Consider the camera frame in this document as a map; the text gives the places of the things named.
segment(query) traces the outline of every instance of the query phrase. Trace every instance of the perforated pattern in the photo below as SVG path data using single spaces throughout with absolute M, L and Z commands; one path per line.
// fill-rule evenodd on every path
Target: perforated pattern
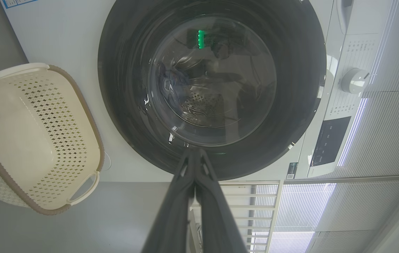
M 186 102 L 186 110 L 182 117 L 194 125 L 210 125 L 210 118 L 214 124 L 223 125 L 224 119 L 219 118 L 222 114 L 223 97 L 215 93 L 191 93 Z
M 81 174 L 88 150 L 59 88 L 44 73 L 19 75 L 9 84 L 26 95 L 26 104 L 34 108 L 57 152 L 53 169 L 31 189 L 23 189 L 38 205 L 45 207 L 65 195 L 64 191 Z

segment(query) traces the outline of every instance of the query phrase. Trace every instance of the wall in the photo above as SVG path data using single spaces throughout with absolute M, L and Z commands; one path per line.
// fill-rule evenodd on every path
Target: wall
M 56 216 L 0 201 L 0 252 L 140 252 L 169 183 L 100 182 Z

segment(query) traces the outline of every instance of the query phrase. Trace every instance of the label sticker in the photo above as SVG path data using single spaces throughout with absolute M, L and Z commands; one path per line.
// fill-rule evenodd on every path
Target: label sticker
M 15 7 L 18 5 L 24 5 L 30 2 L 34 2 L 37 0 L 3 0 L 4 6 L 6 9 L 11 8 L 11 7 Z
M 297 162 L 291 162 L 290 165 L 288 165 L 287 179 L 295 179 L 297 168 L 298 168 Z

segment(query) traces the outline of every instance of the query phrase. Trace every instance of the green led light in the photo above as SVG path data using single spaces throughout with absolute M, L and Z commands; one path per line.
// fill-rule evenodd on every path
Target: green led light
M 199 49 L 204 48 L 204 34 L 205 34 L 205 32 L 203 30 L 198 30 L 198 47 L 199 47 Z

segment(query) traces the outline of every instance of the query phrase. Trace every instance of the laundry basket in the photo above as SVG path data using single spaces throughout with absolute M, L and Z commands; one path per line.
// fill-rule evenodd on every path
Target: laundry basket
M 53 215 L 96 188 L 103 146 L 76 82 L 59 67 L 0 71 L 0 200 Z M 89 178 L 90 189 L 73 195 Z

